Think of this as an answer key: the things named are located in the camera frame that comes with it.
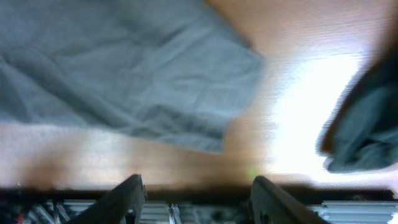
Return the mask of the grey shorts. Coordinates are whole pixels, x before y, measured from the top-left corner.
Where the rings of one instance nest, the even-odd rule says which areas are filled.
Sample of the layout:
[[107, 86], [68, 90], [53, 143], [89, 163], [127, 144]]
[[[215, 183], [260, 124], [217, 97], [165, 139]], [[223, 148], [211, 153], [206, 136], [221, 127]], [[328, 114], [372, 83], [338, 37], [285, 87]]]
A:
[[2, 1], [1, 121], [220, 152], [263, 58], [205, 1]]

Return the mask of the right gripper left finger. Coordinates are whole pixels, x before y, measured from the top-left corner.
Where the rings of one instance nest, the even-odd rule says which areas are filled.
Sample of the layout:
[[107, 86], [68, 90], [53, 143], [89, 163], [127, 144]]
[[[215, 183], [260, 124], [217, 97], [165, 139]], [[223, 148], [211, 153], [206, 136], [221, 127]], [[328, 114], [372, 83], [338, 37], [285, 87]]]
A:
[[146, 189], [139, 174], [133, 174], [95, 204], [68, 221], [68, 224], [139, 224]]

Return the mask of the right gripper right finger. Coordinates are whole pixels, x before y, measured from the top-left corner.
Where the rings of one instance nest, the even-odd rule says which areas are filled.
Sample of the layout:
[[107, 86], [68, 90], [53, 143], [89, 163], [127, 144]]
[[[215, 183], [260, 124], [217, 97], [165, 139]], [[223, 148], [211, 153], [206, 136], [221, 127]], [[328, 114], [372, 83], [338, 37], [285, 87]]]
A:
[[254, 223], [329, 224], [264, 176], [257, 176], [251, 187]]

